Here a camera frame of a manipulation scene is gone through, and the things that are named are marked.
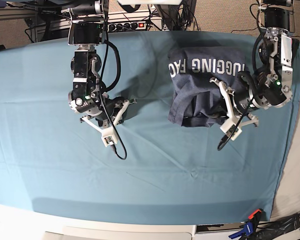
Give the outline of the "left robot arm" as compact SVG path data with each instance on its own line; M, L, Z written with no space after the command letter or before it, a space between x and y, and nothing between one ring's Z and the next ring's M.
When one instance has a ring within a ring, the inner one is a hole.
M242 115L270 107L281 108L292 97L293 61L299 41L292 37L290 23L294 14L292 0L258 0L256 27L259 35L251 54L253 72L241 70L236 78L245 89L226 86L229 102L222 100L213 118L238 120Z

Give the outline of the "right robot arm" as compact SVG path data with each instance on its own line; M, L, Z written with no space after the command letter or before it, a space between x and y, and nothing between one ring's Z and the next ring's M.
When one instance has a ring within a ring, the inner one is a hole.
M99 127L106 128L115 120L122 124L130 102L122 96L114 99L108 96L121 76L119 51L107 35L109 2L85 0L68 11L68 44L78 47L71 60L73 81L72 91L68 94L69 106L75 113L86 114L88 120L96 119ZM100 44L112 49L115 55L116 77L110 86L106 86L102 80L106 61L101 59L95 49Z

